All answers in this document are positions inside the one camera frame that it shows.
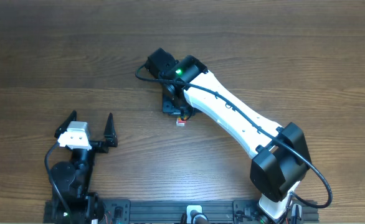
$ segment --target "wood surface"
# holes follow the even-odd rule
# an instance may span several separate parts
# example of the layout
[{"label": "wood surface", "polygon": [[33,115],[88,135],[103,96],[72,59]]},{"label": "wood surface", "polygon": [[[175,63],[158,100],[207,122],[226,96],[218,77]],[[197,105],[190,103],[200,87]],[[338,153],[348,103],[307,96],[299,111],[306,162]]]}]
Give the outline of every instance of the wood surface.
[{"label": "wood surface", "polygon": [[[131,200],[259,198],[250,159],[204,114],[185,128],[134,71],[162,47],[199,58],[265,117],[305,132],[331,184],[323,222],[365,222],[365,0],[0,0],[0,222],[41,222],[44,155],[72,110],[119,146],[96,158],[92,191]],[[56,150],[51,164],[69,159]],[[297,192],[323,203],[309,172]]]}]

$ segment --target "robotic arm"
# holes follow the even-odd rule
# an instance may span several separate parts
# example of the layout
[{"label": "robotic arm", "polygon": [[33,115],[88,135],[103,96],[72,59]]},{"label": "robotic arm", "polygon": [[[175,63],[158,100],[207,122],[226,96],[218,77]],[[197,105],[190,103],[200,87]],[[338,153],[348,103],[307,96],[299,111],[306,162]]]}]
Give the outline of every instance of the robotic arm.
[{"label": "robotic arm", "polygon": [[[139,76],[143,67],[156,79]],[[283,128],[259,115],[225,89],[214,74],[191,55],[180,62],[158,49],[141,68],[136,72],[137,78],[162,84],[164,113],[182,118],[189,114],[190,118],[202,111],[245,149],[253,160],[250,179],[262,193],[258,205],[269,219],[280,220],[287,213],[292,196],[304,201],[293,192],[310,168],[328,190],[328,202],[315,207],[323,208],[331,203],[330,187],[311,164],[303,131],[297,125],[290,123]]]}]

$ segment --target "black mounting rail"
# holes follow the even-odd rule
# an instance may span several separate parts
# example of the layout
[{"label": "black mounting rail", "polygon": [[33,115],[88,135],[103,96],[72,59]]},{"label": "black mounting rail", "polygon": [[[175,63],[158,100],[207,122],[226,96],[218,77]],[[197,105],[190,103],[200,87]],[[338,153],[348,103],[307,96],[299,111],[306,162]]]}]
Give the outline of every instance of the black mounting rail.
[{"label": "black mounting rail", "polygon": [[[104,199],[103,203],[105,213],[111,217],[114,224],[181,223],[181,217],[186,213],[188,205],[201,205],[202,212],[206,214],[210,223],[260,223],[257,217],[261,215],[258,213],[258,200],[131,202],[127,199]],[[307,207],[296,200],[292,203],[302,206],[302,219],[297,223],[319,223],[318,209]],[[63,218],[63,213],[57,216],[58,219],[52,220],[51,207],[50,202],[45,203],[43,223],[69,223],[69,219]],[[98,223],[105,224],[105,218]]]}]

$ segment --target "wooden table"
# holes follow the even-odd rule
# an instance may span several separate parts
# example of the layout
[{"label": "wooden table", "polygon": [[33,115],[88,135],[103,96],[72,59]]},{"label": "wooden table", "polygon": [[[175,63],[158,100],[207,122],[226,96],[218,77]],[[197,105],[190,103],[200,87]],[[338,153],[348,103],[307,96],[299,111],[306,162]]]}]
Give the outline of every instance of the wooden table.
[{"label": "wooden table", "polygon": [[[134,71],[162,47],[192,54],[265,117],[306,134],[331,184],[323,222],[365,222],[365,1],[0,0],[0,222],[41,222],[44,155],[77,110],[100,139],[92,191],[131,200],[259,198],[244,150],[199,114],[161,112],[161,88]],[[51,163],[69,159],[59,149]],[[298,191],[326,191],[309,172]]]}]

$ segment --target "wooden tabletop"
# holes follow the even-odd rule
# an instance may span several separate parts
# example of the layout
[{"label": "wooden tabletop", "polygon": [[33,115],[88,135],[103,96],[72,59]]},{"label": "wooden tabletop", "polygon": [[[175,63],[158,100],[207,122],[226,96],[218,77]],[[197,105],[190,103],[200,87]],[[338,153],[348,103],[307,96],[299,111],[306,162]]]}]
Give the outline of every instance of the wooden tabletop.
[{"label": "wooden tabletop", "polygon": [[[250,159],[204,114],[176,127],[134,72],[162,47],[191,54],[235,96],[306,136],[331,184],[323,222],[365,222],[365,0],[0,0],[0,222],[41,222],[44,155],[72,110],[100,139],[92,191],[131,200],[259,198]],[[70,157],[56,150],[51,164]],[[323,203],[312,172],[298,194]]]}]

